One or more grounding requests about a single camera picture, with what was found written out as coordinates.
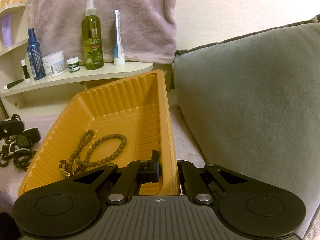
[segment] bottle cap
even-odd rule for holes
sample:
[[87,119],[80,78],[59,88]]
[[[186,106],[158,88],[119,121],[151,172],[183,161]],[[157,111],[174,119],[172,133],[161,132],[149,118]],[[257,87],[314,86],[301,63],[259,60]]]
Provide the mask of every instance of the bottle cap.
[[115,64],[115,66],[124,65],[124,63],[125,63],[124,57],[113,57],[113,63]]
[[43,57],[42,62],[44,64],[44,63],[48,63],[50,61],[54,61],[54,60],[62,58],[62,57],[63,57],[63,51],[58,51],[58,52],[55,52],[55,53],[52,53],[52,54],[49,54],[49,55]]
[[85,15],[95,15],[97,9],[94,7],[94,0],[87,0],[87,7],[85,9]]
[[73,65],[75,63],[79,62],[79,58],[78,57],[73,57],[67,60],[68,65]]
[[28,43],[29,44],[34,43],[35,41],[37,41],[37,37],[35,35],[35,29],[34,28],[28,29],[28,35],[29,35],[29,38],[28,38]]

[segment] toothpaste tube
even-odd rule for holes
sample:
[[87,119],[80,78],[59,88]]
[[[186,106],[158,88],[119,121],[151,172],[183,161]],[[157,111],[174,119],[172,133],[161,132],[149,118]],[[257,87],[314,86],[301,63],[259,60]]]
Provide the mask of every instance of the toothpaste tube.
[[120,11],[115,10],[116,20],[115,20],[115,30],[116,30],[116,44],[115,50],[113,52],[113,62],[115,66],[124,65],[124,50],[121,43],[120,36]]

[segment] small green jar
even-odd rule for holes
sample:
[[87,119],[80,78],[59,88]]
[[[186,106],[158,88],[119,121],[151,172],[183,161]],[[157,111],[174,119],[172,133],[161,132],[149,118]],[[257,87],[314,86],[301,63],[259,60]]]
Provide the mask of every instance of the small green jar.
[[78,57],[73,57],[67,60],[68,66],[69,66],[69,72],[77,72],[80,70],[79,67],[79,58]]

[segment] pink towel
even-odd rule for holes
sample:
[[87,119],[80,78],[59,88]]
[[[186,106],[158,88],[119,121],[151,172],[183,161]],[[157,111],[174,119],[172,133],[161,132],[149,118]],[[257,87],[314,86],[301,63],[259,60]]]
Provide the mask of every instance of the pink towel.
[[[176,0],[95,0],[101,20],[104,62],[113,61],[114,10],[121,13],[125,60],[170,64],[176,51]],[[28,24],[34,27],[43,56],[63,50],[65,59],[84,59],[81,22],[86,0],[28,0]]]

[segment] brown bead string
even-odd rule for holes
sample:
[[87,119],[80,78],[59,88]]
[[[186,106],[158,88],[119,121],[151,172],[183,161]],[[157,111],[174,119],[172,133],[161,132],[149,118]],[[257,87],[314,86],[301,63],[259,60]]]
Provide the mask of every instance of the brown bead string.
[[[82,151],[82,149],[88,143],[91,142],[93,136],[94,136],[94,133],[92,130],[88,130],[87,132],[85,132],[82,135],[76,150],[73,151],[73,153],[71,154],[71,158],[69,159],[69,162],[67,163],[66,160],[60,161],[60,165],[59,165],[60,172],[63,173],[66,177],[68,177],[68,174],[69,174],[69,176],[73,176],[73,175],[76,175],[78,172],[79,173],[84,172],[87,169],[87,167],[100,166],[101,164],[105,164],[107,162],[110,162],[111,160],[114,160],[116,157],[119,156],[120,153],[122,153],[122,150],[124,149],[125,145],[127,144],[127,138],[123,134],[115,133],[115,134],[103,136],[102,138],[98,139],[98,141],[96,141],[94,144],[91,145],[90,149],[87,151],[87,155],[85,156],[84,161],[81,161],[79,154]],[[111,139],[120,139],[121,140],[121,143],[120,143],[118,149],[113,154],[102,159],[101,161],[89,162],[89,160],[91,158],[91,154],[94,152],[94,150],[97,148],[97,146],[99,146],[101,143],[103,143],[107,140],[111,140]],[[78,167],[72,172],[72,165],[73,165],[74,161],[76,161],[76,164],[78,164]]]

